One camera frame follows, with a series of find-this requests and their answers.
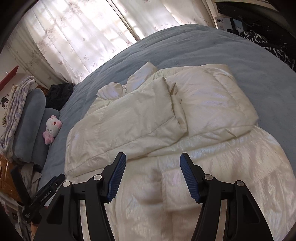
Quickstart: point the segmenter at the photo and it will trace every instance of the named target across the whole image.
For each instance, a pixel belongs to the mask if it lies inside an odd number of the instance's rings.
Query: blue blanket
[[[49,149],[39,187],[64,172],[68,133],[83,118],[97,91],[110,82],[126,84],[128,77],[147,61],[158,69],[227,64],[254,105],[259,126],[280,143],[296,173],[296,73],[249,40],[222,30],[187,24],[159,31],[137,42],[74,87],[74,93],[60,111],[63,126]]]

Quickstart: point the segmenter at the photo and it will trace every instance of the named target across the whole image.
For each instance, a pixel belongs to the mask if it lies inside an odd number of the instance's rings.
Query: plush toy
[[[46,131],[43,132],[43,138],[45,139],[45,144],[51,144],[54,142],[54,138],[57,136],[60,128],[62,127],[62,122],[57,119],[55,115],[52,115],[46,122]]]

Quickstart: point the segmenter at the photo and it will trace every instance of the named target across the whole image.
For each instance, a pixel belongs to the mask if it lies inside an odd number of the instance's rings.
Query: ribbed blue pad
[[[190,195],[193,199],[195,199],[196,202],[199,201],[200,195],[198,192],[198,183],[193,175],[192,170],[190,169],[189,164],[187,163],[187,160],[183,156],[183,154],[180,157],[180,167],[183,173],[183,176],[185,178],[187,187],[189,189]]]
[[[125,154],[122,154],[109,182],[109,193],[107,195],[107,199],[110,202],[116,196],[125,168],[126,168],[126,156]]]

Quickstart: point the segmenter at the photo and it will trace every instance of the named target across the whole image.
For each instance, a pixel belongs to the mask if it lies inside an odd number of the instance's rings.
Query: zipper
[[[127,94],[128,90],[126,89],[125,85],[123,85],[122,88],[123,88],[122,96],[125,96]]]

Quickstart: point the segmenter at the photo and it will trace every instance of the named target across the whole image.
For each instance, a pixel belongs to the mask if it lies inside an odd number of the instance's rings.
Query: curtain
[[[46,61],[23,20],[13,30],[6,47],[19,66],[29,75],[33,75],[38,84],[49,89],[53,84],[66,83],[64,77],[55,72]]]
[[[214,26],[206,0],[40,0],[24,22],[52,68],[75,84],[157,31]]]

